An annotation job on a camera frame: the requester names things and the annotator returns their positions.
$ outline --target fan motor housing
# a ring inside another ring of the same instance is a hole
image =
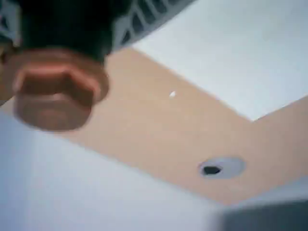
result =
[[[6,31],[2,23],[0,32],[18,44],[2,56],[3,83],[15,95],[15,115],[43,130],[82,127],[109,90],[105,57],[192,1],[2,0],[2,20],[9,24]],[[14,17],[16,6],[20,11]]]

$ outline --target beige ceiling panel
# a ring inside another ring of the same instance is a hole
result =
[[[108,99],[61,136],[224,204],[308,174],[307,97],[251,122],[133,49],[112,55],[108,69]],[[229,180],[199,175],[201,162],[221,156],[241,157],[246,170]]]

